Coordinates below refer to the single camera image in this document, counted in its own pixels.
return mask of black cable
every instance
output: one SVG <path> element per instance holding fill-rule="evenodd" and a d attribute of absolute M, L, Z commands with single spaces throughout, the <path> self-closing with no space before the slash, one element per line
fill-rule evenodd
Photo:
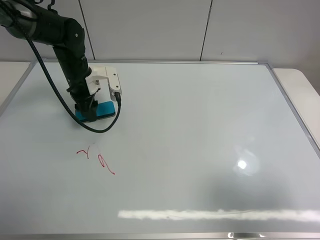
<path fill-rule="evenodd" d="M 17 28 L 21 31 L 21 33 L 23 34 L 23 36 L 25 37 L 25 39 L 27 40 L 27 42 L 29 43 L 32 51 L 34 52 L 34 55 L 36 57 L 36 59 L 38 60 L 44 75 L 46 76 L 50 86 L 52 87 L 52 90 L 54 91 L 55 95 L 57 96 L 57 98 L 59 99 L 60 103 L 62 104 L 62 106 L 64 107 L 64 109 L 67 111 L 67 113 L 73 118 L 73 120 L 75 120 L 80 126 L 82 126 L 83 128 L 94 132 L 94 133 L 98 133 L 98 134 L 102 134 L 105 133 L 107 131 L 109 131 L 113 125 L 116 123 L 116 121 L 118 120 L 119 114 L 120 114 L 120 110 L 121 110 L 121 95 L 119 92 L 116 92 L 114 94 L 115 99 L 117 101 L 117 105 L 118 105 L 118 111 L 115 115 L 115 118 L 113 119 L 112 123 L 110 124 L 110 126 L 108 126 L 106 129 L 103 130 L 97 130 L 94 128 L 91 128 L 87 125 L 85 125 L 83 122 L 81 122 L 75 115 L 74 113 L 70 110 L 70 108 L 68 107 L 68 105 L 66 104 L 66 102 L 64 101 L 64 99 L 62 98 L 62 96 L 60 95 L 58 89 L 55 86 L 55 83 L 53 82 L 44 61 L 42 60 L 36 46 L 34 45 L 34 43 L 32 42 L 32 40 L 30 39 L 29 35 L 26 33 L 24 27 L 21 25 L 21 23 L 17 20 L 17 18 L 12 14 L 11 9 L 3 2 L 3 0 L 0 0 L 0 8 L 2 8 L 2 10 L 12 19 L 12 21 L 16 24 Z"/>
<path fill-rule="evenodd" d="M 95 93 L 93 94 L 93 96 L 92 96 L 92 99 L 91 99 L 91 102 L 90 102 L 90 105 L 89 105 L 89 109 L 91 108 L 92 103 L 94 102 L 94 99 L 95 99 L 96 93 L 97 93 L 97 92 L 95 92 Z"/>
<path fill-rule="evenodd" d="M 56 4 L 56 0 L 51 0 L 51 3 L 48 5 L 48 7 L 47 7 L 47 9 L 49 10 L 49 11 L 55 11 L 55 10 L 53 10 L 51 7 L 53 6 L 53 5 L 55 5 Z"/>

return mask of robotic arm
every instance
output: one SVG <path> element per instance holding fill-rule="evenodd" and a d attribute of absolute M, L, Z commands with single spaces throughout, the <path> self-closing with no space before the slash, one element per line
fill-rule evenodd
<path fill-rule="evenodd" d="M 85 30 L 76 20 L 60 16 L 57 11 L 51 9 L 50 5 L 54 0 L 48 9 L 36 5 L 34 0 L 1 2 L 11 10 L 32 41 L 53 46 L 69 85 L 67 91 L 75 101 L 75 108 L 90 122 L 95 121 L 98 102 L 95 100 L 95 94 L 90 93 L 86 82 L 92 70 L 88 67 L 85 56 Z M 1 6 L 0 25 L 6 27 L 12 36 L 25 39 L 25 35 L 12 17 L 8 16 Z"/>

